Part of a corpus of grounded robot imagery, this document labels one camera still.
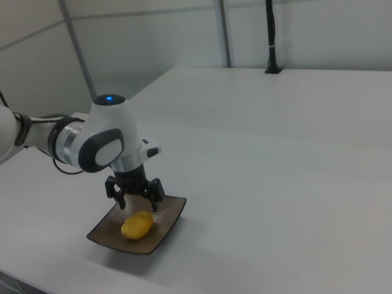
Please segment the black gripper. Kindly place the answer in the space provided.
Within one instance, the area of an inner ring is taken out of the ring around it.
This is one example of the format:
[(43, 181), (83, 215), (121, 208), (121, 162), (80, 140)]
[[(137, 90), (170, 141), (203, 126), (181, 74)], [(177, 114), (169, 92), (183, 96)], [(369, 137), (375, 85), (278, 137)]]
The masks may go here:
[(121, 210), (126, 207), (125, 194), (143, 195), (149, 200), (153, 212), (158, 209), (158, 204), (164, 199), (164, 188), (159, 178), (148, 181), (144, 165), (131, 171), (115, 171), (115, 177), (109, 176), (105, 181), (105, 191), (108, 198), (114, 199)]

